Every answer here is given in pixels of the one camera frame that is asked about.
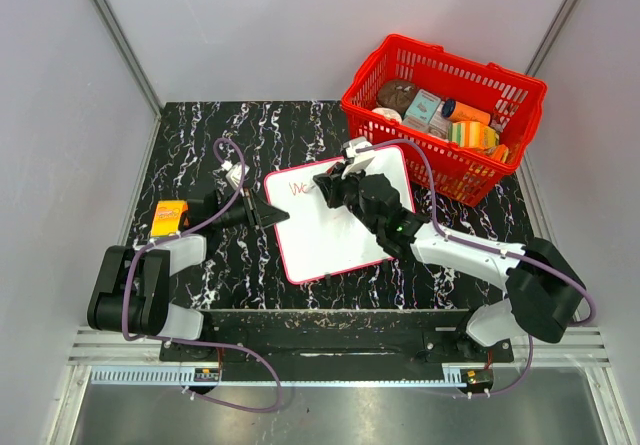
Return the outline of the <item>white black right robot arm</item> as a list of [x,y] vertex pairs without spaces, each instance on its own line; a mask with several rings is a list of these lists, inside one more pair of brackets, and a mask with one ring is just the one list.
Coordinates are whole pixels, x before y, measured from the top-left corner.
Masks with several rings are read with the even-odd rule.
[[511,338],[557,344],[585,298],[585,286],[549,241],[498,245],[456,235],[404,207],[383,174],[349,173],[343,163],[313,178],[331,209],[348,210],[393,258],[452,268],[502,289],[506,296],[469,311],[439,349],[479,362]]

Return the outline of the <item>pink framed whiteboard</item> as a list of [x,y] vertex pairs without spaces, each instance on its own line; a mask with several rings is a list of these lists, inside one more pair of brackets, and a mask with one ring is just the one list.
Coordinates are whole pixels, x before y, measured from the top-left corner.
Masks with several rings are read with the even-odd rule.
[[314,184],[341,157],[275,171],[264,179],[268,202],[290,214],[275,225],[281,258],[289,282],[301,285],[325,274],[337,275],[389,260],[391,256],[345,207],[329,208]]

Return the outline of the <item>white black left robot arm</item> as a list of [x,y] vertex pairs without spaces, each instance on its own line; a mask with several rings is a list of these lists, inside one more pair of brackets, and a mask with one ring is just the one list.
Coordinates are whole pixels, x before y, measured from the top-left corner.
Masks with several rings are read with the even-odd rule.
[[87,309],[88,325],[126,331],[131,338],[181,339],[193,359],[208,359],[217,338],[204,328],[202,313],[170,302],[171,278],[205,262],[217,233],[236,226],[260,230],[289,218],[248,188],[228,197],[214,191],[202,198],[160,201],[147,246],[106,250]]

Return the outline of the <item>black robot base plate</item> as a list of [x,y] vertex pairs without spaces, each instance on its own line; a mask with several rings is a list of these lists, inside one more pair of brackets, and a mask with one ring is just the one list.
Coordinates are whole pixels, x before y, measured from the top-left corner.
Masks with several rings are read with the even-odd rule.
[[264,357],[284,382],[435,381],[446,364],[510,364],[507,340],[483,348],[464,336],[468,311],[213,310],[202,338],[230,344],[226,382],[267,380],[248,354]]

